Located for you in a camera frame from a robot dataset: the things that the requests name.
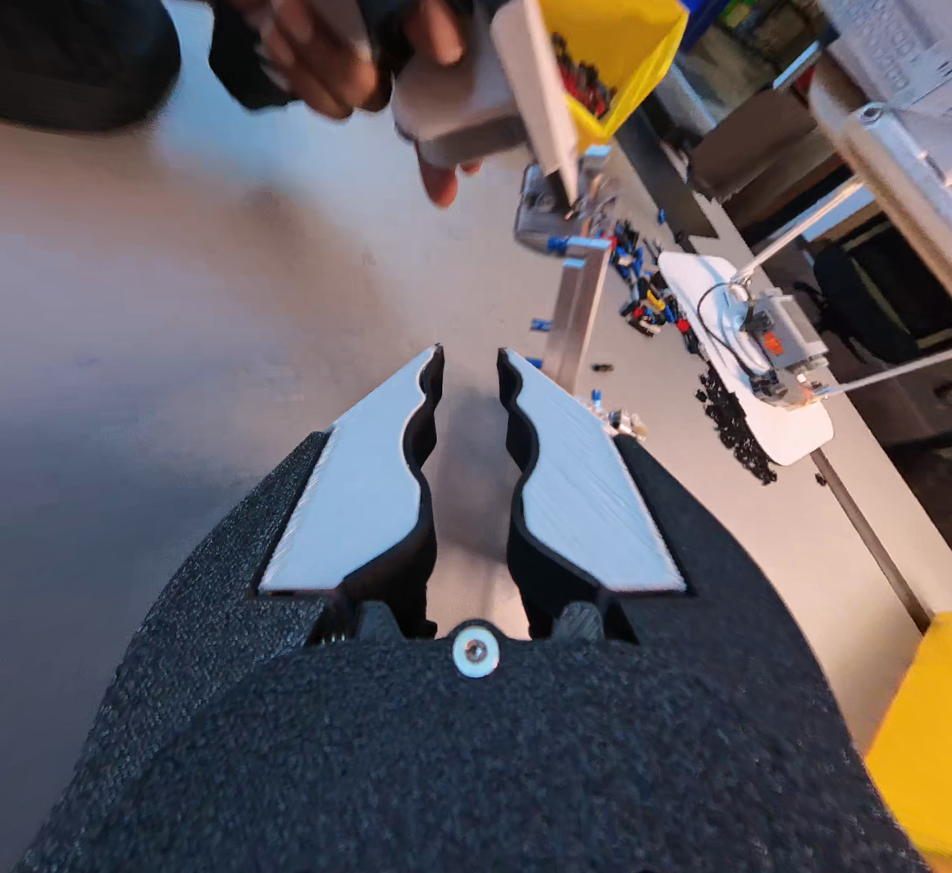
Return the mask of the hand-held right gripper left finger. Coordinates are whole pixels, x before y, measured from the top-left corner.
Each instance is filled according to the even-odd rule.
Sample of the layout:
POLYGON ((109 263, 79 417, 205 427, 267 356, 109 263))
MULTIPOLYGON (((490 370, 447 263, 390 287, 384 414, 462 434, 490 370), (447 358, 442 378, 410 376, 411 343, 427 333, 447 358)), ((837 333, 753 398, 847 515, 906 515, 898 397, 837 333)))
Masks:
POLYGON ((426 404, 423 373, 442 356, 425 349, 331 425, 259 593, 331 592, 410 535, 422 486, 405 438, 426 404))

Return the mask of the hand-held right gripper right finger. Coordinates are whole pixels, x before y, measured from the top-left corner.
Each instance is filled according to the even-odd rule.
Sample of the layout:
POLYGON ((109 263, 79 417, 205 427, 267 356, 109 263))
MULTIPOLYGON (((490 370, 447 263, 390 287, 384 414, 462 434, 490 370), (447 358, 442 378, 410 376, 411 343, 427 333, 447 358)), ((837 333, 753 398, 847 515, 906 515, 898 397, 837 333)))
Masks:
POLYGON ((530 553, 611 593, 686 582, 606 423, 511 348, 497 355, 506 449, 520 477, 512 526, 530 553))

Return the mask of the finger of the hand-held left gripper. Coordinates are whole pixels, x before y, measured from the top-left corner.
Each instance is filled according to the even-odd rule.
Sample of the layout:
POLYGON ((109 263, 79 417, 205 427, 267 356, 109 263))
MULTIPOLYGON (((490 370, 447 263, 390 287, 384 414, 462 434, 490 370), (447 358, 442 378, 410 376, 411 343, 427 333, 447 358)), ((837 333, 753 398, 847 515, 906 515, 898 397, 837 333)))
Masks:
POLYGON ((579 198, 578 134, 539 0, 501 5, 491 39, 537 164, 571 207, 579 198))

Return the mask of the clear engine block yellow crankshaft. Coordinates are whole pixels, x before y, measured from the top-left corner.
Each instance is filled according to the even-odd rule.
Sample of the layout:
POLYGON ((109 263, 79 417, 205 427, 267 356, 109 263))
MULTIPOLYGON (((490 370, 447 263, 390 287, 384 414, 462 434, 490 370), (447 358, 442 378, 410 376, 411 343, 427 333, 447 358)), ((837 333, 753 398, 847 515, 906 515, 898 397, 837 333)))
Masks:
POLYGON ((615 409, 607 407, 603 402, 600 388, 593 388, 590 391, 586 406, 601 421, 602 426, 610 434, 629 436, 640 442, 647 440, 649 427, 646 426, 638 413, 629 411, 623 406, 615 409))

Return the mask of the grey beam with motor block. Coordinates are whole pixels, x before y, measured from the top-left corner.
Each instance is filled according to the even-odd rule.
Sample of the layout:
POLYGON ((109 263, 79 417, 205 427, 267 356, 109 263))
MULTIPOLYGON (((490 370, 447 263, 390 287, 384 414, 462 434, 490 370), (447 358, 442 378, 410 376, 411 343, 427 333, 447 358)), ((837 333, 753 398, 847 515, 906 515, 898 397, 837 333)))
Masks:
POLYGON ((571 395, 577 393, 615 248, 618 188, 606 170, 611 153, 610 144, 591 145, 582 153, 579 197, 573 206, 560 204, 540 165, 530 165, 515 216, 516 241, 561 262, 552 317, 535 326, 547 334, 541 372, 571 395))

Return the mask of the white document stand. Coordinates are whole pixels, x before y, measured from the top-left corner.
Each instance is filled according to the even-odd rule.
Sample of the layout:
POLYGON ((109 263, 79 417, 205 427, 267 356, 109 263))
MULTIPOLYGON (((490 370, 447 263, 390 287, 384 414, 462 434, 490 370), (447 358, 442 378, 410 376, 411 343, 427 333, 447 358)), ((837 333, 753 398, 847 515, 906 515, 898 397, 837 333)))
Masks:
POLYGON ((762 251, 736 269, 728 260, 715 256, 673 251, 660 254, 660 272, 684 308, 691 328, 698 336, 702 354, 716 368, 726 389, 736 396, 760 446, 779 465, 798 462, 833 438, 834 430, 825 401, 950 360, 950 348, 947 347, 909 363, 888 367, 880 373, 835 385, 820 382, 818 373, 824 367, 806 372, 789 371, 813 391, 811 403, 791 410, 771 407, 753 396, 748 375, 771 367, 743 328, 755 297, 769 292, 751 293, 754 272, 808 231, 818 230, 823 219, 843 208, 861 191, 867 190, 854 174, 786 229, 775 232, 762 251))

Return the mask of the heap of black beams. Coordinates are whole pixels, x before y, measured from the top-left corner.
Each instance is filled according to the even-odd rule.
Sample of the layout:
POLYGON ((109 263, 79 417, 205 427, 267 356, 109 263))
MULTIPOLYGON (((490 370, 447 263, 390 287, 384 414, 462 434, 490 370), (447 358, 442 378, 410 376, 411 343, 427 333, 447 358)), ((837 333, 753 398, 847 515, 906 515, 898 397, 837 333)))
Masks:
POLYGON ((614 105, 617 89, 602 81, 594 64, 572 57, 562 34, 552 33, 551 44, 565 91, 595 119, 604 119, 614 105))

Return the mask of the pile of black pins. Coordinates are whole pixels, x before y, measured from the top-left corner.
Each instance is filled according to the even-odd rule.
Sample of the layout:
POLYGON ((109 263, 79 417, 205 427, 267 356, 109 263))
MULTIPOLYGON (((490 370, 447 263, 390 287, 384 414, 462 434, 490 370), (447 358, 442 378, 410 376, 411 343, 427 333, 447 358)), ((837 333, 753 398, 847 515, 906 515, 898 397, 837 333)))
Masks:
POLYGON ((778 473, 756 440, 743 408, 736 396, 726 389, 716 368, 710 362, 706 364, 706 371, 699 376, 700 387, 695 396, 703 405, 720 443, 762 486, 775 484, 778 473))

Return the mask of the pile of mixed brick parts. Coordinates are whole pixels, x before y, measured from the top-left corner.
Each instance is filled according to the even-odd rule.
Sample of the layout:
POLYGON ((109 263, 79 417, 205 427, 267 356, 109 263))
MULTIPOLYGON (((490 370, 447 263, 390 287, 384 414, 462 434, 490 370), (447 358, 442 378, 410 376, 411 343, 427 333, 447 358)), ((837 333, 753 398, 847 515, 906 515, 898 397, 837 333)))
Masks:
POLYGON ((701 356, 698 338, 660 272, 660 245, 642 237, 628 220, 619 220, 614 225, 612 240, 610 266, 628 292, 620 316, 649 339, 666 326, 675 327, 685 350, 693 356, 701 356))

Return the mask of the grey toy motor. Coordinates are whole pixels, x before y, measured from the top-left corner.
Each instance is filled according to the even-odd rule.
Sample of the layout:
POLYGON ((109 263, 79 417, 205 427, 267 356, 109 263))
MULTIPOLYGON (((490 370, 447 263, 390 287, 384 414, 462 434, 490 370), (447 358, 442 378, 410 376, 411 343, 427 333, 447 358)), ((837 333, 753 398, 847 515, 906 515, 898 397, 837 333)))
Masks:
POLYGON ((774 408, 791 410, 813 400, 813 391, 784 368, 752 372, 747 379, 753 396, 774 408))

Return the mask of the grey battery box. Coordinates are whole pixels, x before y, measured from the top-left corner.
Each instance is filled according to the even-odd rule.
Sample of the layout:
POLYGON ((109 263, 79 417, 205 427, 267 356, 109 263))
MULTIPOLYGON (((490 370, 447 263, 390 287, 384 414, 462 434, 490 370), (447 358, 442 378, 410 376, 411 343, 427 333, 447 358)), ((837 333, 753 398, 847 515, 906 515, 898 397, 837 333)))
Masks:
POLYGON ((827 366, 827 345, 792 295, 776 288, 757 295, 743 328, 777 371, 806 372, 827 366))

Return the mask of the black office chair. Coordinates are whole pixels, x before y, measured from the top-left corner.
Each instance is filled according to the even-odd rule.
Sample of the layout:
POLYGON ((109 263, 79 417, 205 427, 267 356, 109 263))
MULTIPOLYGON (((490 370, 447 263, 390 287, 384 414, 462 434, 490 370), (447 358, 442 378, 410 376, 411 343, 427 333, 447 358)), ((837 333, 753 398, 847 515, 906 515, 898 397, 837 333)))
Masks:
POLYGON ((807 296, 816 309, 817 332, 834 334, 861 361, 859 348, 889 366, 922 356, 916 339, 887 314, 839 248, 823 248, 815 256, 813 276, 815 284, 796 282, 794 290, 807 296))

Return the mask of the black mesh cushion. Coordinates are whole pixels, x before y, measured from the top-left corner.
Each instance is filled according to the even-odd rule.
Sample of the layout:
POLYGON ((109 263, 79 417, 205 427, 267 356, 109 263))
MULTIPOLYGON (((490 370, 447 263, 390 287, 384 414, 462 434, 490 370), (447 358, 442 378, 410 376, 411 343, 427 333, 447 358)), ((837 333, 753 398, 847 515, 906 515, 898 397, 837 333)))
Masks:
POLYGON ((1 119, 109 133, 166 100, 181 68, 162 0, 1 0, 1 119))

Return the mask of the nested yellow empty bins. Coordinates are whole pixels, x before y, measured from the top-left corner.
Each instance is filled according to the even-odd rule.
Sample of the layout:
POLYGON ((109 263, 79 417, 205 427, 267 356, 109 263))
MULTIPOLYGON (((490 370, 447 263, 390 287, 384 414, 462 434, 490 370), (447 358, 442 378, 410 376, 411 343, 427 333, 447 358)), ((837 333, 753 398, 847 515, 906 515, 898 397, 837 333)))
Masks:
POLYGON ((934 870, 951 870, 951 613, 935 616, 869 749, 882 799, 934 870))

